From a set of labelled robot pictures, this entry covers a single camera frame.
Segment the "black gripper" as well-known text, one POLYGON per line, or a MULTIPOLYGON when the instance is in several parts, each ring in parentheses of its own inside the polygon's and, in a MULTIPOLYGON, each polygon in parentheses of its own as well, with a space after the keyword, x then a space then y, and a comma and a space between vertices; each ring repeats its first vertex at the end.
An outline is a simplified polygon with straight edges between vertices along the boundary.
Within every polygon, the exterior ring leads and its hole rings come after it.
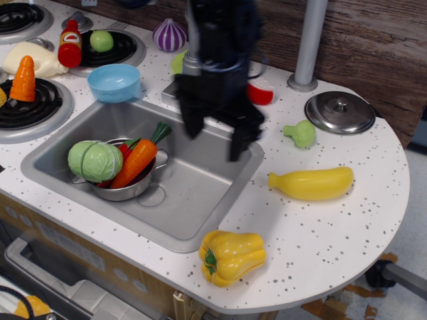
POLYGON ((212 117, 234 128, 230 161, 239 160, 251 143, 260 139, 263 114, 247 96, 248 66, 233 70, 202 70, 197 76, 175 76, 175 96, 187 134, 194 139, 212 117))

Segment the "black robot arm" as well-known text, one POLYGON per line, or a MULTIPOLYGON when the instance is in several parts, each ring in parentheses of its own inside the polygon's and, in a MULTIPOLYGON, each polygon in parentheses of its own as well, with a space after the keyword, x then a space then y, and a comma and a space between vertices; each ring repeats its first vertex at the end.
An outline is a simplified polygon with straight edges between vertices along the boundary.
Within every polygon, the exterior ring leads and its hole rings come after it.
POLYGON ((188 1, 185 12, 194 69, 175 76, 174 95, 187 134, 204 119, 233 127, 230 161, 237 161, 261 134, 263 114, 247 94, 249 69, 262 22, 254 1, 188 1))

